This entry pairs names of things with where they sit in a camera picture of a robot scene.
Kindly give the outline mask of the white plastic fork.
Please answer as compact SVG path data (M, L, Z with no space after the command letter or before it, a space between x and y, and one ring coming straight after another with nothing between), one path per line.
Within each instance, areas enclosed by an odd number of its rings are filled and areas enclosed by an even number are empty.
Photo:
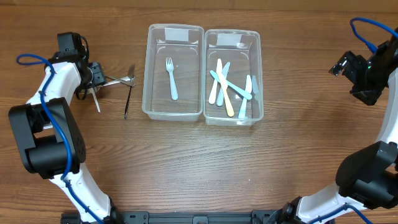
M98 99L97 99L97 97L96 97L96 93L98 92L98 90L99 90L100 88L99 87L93 87L93 88L90 88L90 93L92 94L92 96L93 96L93 99L94 99L94 102L95 102L95 105L96 105L96 109L97 109L97 111L100 113L101 112L101 110L100 110L100 105L99 105L99 103L98 103Z

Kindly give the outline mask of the light blue plastic fork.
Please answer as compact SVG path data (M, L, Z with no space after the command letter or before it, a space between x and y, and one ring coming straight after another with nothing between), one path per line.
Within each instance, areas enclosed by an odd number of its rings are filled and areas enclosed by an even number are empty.
M171 57L166 58L165 66L169 73L171 97L173 100L178 100L178 91L174 79L174 65Z

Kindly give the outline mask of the white plastic knife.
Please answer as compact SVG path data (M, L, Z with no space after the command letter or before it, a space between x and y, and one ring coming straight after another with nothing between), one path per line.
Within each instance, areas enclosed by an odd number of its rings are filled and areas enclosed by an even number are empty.
M216 101L216 90L217 90L218 82L216 80L213 81L213 85L210 91L208 102L213 105Z

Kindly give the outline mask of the pale grey plastic knife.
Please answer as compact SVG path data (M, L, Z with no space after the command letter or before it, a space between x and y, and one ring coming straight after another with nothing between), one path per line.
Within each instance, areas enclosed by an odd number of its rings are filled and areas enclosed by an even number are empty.
M229 66L230 66L230 62L227 62L222 69L222 73L225 78L228 76ZM222 88L220 88L220 91L219 91L218 97L217 97L217 101L216 101L216 105L222 106L223 102L224 102L224 93L223 93Z

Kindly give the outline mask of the yellow plastic knife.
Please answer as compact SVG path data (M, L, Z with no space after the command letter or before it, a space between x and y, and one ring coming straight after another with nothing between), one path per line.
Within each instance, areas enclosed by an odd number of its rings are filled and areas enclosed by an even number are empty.
M233 106L232 106L231 101L229 99L228 92L227 92L228 84L227 84L226 79L225 79L224 75L222 74L222 72L217 72L217 75L218 75L218 78L220 80L221 88L222 88L222 91L223 91L223 94L224 94L224 103L225 103L225 106L226 106L227 115L229 117L233 117L234 116L234 109L233 109Z

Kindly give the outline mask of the teal plastic knife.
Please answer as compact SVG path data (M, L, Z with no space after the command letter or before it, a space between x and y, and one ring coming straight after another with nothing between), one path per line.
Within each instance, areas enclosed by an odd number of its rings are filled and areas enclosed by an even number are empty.
M219 83L220 79L218 78L218 75L216 72L214 72L213 70L210 71L211 76ZM228 86L231 87L233 90L235 90L239 95L241 95L242 97L244 97L247 100L251 100L252 99L252 94L246 90L243 90L242 88L236 86L235 84L231 83L230 81L226 81Z

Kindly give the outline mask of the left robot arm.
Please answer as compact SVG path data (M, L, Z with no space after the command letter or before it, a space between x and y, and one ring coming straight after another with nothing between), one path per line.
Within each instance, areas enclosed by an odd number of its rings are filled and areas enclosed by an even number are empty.
M24 105L9 110L14 139L25 169L58 186L78 210L61 223L124 223L111 198L103 193L86 164L83 136L70 110L73 97L105 84L98 62L90 62L87 40L75 32L58 34L58 52L49 58L20 54L16 62L44 65L44 80Z

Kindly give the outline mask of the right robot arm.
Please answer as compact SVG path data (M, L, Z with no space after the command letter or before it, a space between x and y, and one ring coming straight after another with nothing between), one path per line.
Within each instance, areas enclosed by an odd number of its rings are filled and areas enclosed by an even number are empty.
M397 165L397 31L371 51L369 59L347 51L330 73L345 76L353 84L350 93L368 106L389 89L377 141L346 157L332 184L286 203L270 215L268 223L333 223L349 212L369 223L363 210L397 206L397 174L388 171Z

